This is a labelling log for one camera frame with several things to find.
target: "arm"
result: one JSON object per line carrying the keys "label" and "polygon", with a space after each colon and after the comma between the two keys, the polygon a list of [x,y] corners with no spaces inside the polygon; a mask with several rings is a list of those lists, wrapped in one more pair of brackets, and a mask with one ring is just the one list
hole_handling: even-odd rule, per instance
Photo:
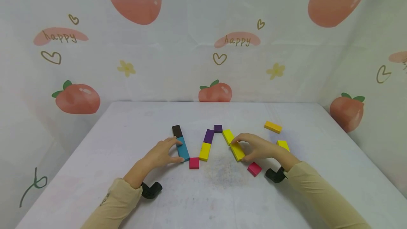
{"label": "arm", "polygon": [[298,160],[286,149],[251,134],[240,134],[232,143],[237,141],[246,141],[253,148],[252,153],[243,157],[242,161],[268,157],[276,159],[286,171],[289,183],[310,200],[330,228],[371,228],[352,205],[314,168]]}
{"label": "arm", "polygon": [[157,143],[129,172],[113,181],[107,195],[89,216],[81,229],[117,229],[120,223],[136,207],[142,194],[141,183],[154,168],[170,163],[180,163],[182,157],[170,157],[169,149],[180,143],[176,138],[167,138]]}

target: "black bracelet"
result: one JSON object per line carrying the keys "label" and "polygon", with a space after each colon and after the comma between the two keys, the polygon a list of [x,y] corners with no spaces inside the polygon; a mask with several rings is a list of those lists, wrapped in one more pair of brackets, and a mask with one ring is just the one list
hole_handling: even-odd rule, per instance
{"label": "black bracelet", "polygon": [[143,182],[141,183],[141,187],[143,188],[141,196],[145,199],[154,199],[163,189],[163,186],[157,181],[151,187],[148,187],[147,184]]}
{"label": "black bracelet", "polygon": [[286,178],[284,175],[284,168],[280,167],[277,172],[274,172],[271,168],[266,171],[266,177],[271,179],[274,183],[280,183]]}

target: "hand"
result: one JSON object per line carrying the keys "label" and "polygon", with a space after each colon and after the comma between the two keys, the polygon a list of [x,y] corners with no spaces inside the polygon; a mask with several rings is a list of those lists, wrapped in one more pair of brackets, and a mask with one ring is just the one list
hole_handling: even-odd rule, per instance
{"label": "hand", "polygon": [[291,168],[295,164],[301,162],[287,149],[275,145],[269,141],[266,141],[257,135],[252,135],[248,133],[240,134],[231,141],[231,144],[236,143],[238,141],[248,142],[250,146],[253,148],[252,153],[242,158],[243,162],[252,161],[258,158],[272,157],[281,164],[281,166],[284,168],[286,172],[291,170]]}
{"label": "hand", "polygon": [[252,135],[249,133],[240,134],[236,136],[232,141],[231,144],[236,143],[238,141],[245,141],[250,144],[253,148],[252,153],[242,158],[243,162],[253,161],[258,158],[268,158],[273,157],[274,152],[278,146],[275,144],[260,138],[257,135]]}
{"label": "hand", "polygon": [[154,168],[170,163],[183,162],[184,159],[182,157],[170,157],[170,155],[168,155],[170,148],[176,143],[182,144],[182,142],[178,141],[175,137],[159,141],[142,159],[133,165],[123,179],[129,183],[131,187],[137,189],[141,186],[147,174]]}
{"label": "hand", "polygon": [[168,152],[170,148],[175,144],[182,144],[177,138],[166,138],[163,141],[159,141],[148,153],[142,158],[150,167],[157,168],[171,163],[184,162],[182,157],[171,157]]}

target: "pink block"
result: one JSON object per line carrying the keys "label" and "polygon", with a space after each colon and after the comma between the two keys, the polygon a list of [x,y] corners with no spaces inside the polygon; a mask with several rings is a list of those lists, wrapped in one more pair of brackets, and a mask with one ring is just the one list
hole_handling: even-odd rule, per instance
{"label": "pink block", "polygon": [[199,169],[199,157],[191,157],[189,159],[189,169]]}
{"label": "pink block", "polygon": [[256,164],[255,162],[252,162],[249,167],[247,168],[247,170],[253,175],[253,176],[257,176],[260,172],[261,172],[261,167],[259,167],[258,164]]}

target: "yellow block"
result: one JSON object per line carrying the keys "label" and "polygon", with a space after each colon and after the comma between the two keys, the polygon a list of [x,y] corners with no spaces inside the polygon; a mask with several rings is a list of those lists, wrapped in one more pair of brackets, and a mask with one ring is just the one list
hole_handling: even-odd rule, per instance
{"label": "yellow block", "polygon": [[230,148],[233,155],[235,156],[236,161],[239,162],[245,156],[239,143],[231,144]]}
{"label": "yellow block", "polygon": [[287,149],[288,151],[290,151],[290,148],[288,147],[286,141],[277,141],[277,145],[280,146],[280,147],[283,147],[283,148]]}
{"label": "yellow block", "polygon": [[209,151],[211,150],[210,143],[202,143],[201,152],[199,153],[199,160],[208,161]]}
{"label": "yellow block", "polygon": [[270,121],[266,121],[266,124],[264,124],[264,127],[267,128],[268,130],[271,130],[271,131],[276,132],[278,134],[282,130],[282,127],[280,127],[279,125],[276,125],[274,123],[271,123]]}
{"label": "yellow block", "polygon": [[229,129],[223,130],[222,135],[225,138],[225,141],[227,142],[228,146],[230,146],[231,141],[235,138],[231,131]]}

